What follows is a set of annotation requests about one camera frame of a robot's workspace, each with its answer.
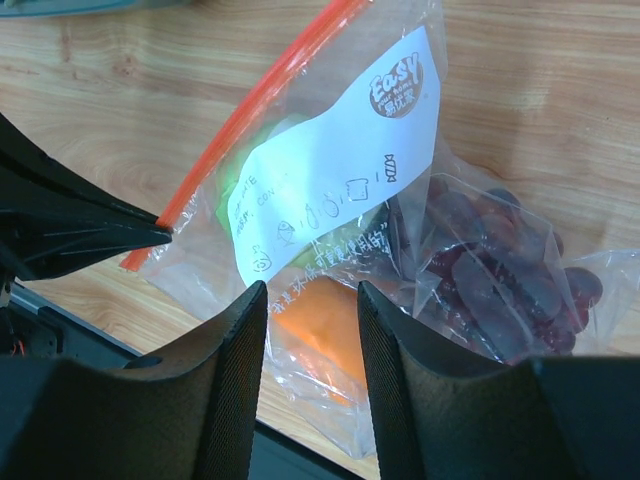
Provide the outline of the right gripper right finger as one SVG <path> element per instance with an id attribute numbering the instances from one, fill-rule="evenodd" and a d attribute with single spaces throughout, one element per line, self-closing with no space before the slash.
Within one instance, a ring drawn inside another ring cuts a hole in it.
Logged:
<path id="1" fill-rule="evenodd" d="M 475 354 L 374 285 L 358 322 L 384 479 L 635 479 L 639 361 Z"/>

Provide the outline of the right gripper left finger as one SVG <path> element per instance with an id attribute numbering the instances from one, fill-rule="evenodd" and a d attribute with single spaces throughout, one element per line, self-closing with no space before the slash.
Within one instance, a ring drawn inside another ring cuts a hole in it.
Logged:
<path id="1" fill-rule="evenodd" d="M 267 326 L 256 282 L 123 368 L 1 361 L 5 479 L 244 479 Z"/>

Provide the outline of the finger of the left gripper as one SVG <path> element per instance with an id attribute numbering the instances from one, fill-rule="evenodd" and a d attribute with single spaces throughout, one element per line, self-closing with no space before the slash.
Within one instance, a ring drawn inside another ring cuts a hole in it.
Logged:
<path id="1" fill-rule="evenodd" d="M 171 241 L 155 215 L 87 181 L 1 118 L 3 280 L 55 279 Z"/>

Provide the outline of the clear zip bag orange seal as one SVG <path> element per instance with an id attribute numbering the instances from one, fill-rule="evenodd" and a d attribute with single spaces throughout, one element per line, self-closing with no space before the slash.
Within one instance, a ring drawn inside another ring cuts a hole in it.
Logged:
<path id="1" fill-rule="evenodd" d="M 264 282 L 269 292 L 267 369 L 294 410 L 355 459 L 375 451 L 367 393 L 347 406 L 331 400 L 326 387 L 304 374 L 285 345 L 287 332 L 276 325 L 272 313 L 283 311 L 321 276 L 356 294 L 361 282 L 370 282 L 395 303 L 401 278 L 388 237 L 389 199 L 421 201 L 436 174 L 481 191 L 507 189 L 455 156 L 442 139 L 438 123 L 446 73 L 440 2 L 331 2 L 251 90 L 185 177 L 159 220 L 171 229 L 172 241 L 135 251 L 123 262 L 125 269 L 141 273 L 202 320 L 219 313 L 244 288 Z M 220 178 L 264 125 L 291 115 L 305 119 L 296 137 L 311 158 L 342 164 L 345 180 L 365 180 L 364 188 L 353 190 L 368 194 L 355 201 L 356 213 L 387 206 L 388 252 L 375 250 L 366 259 L 326 270 L 287 266 L 270 278 L 240 273 L 231 234 L 216 215 Z M 518 200 L 561 236 L 563 266 L 584 267 L 600 277 L 603 296 L 569 355 L 602 351 L 638 295 L 638 251 L 595 251 L 588 241 L 558 229 L 537 207 Z"/>

